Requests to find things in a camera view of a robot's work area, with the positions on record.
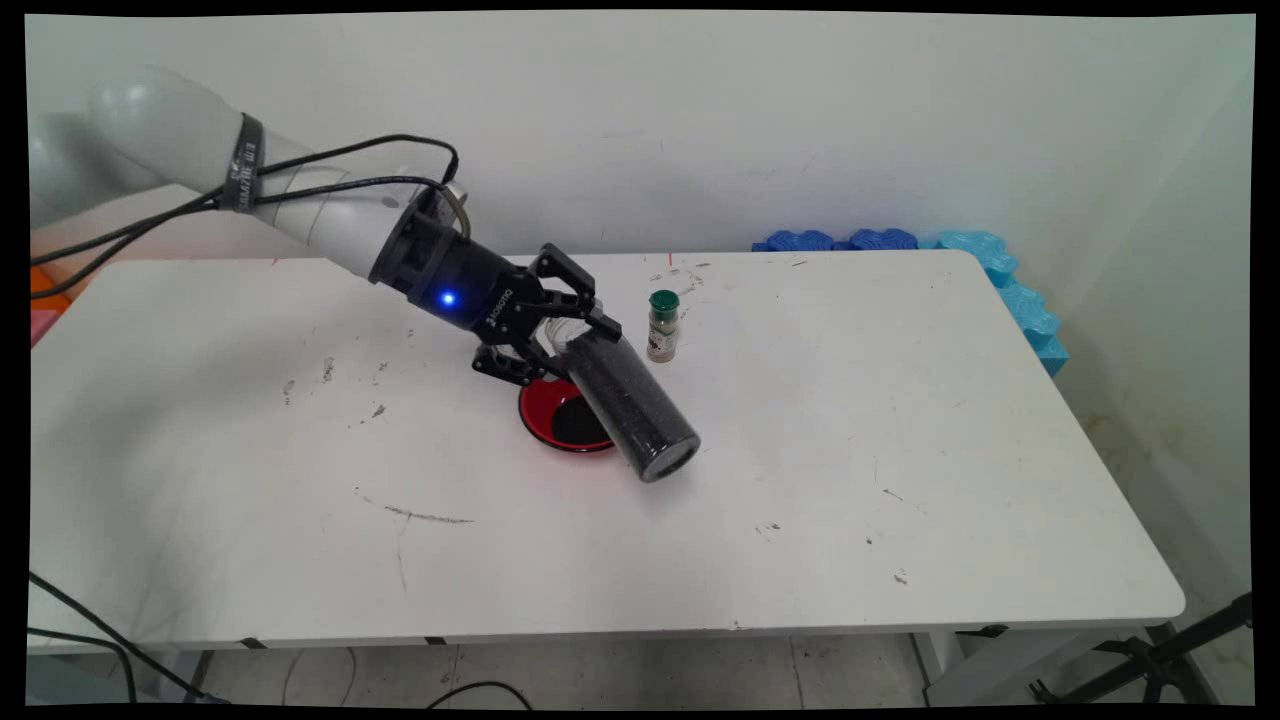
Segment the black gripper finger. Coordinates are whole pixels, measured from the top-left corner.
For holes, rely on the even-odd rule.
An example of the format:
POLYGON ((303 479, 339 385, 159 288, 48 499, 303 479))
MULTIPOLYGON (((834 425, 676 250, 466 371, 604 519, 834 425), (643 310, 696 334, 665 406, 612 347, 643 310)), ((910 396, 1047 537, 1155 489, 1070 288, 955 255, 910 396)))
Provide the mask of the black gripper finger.
POLYGON ((472 357, 472 369, 520 387, 563 375, 563 363, 536 341, 530 345, 480 343, 472 357))
POLYGON ((622 328, 609 318, 596 297, 594 277, 554 243, 544 243, 530 264, 535 275, 534 292, 527 297, 527 314, 534 318, 534 331, 527 345, 540 347, 536 334, 541 323, 550 318, 568 318, 584 322, 588 328, 604 341, 618 343, 622 328), (544 279, 562 281, 570 292, 547 290, 544 279))

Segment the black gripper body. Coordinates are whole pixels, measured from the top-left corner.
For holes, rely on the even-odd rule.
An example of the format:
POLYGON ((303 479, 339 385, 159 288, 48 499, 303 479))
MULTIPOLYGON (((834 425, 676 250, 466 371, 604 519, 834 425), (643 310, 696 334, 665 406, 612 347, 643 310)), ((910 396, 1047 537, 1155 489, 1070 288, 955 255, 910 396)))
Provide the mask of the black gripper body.
POLYGON ((479 243, 438 240, 407 300, 489 345, 525 345, 540 323, 527 309, 543 300, 536 277, 479 243))

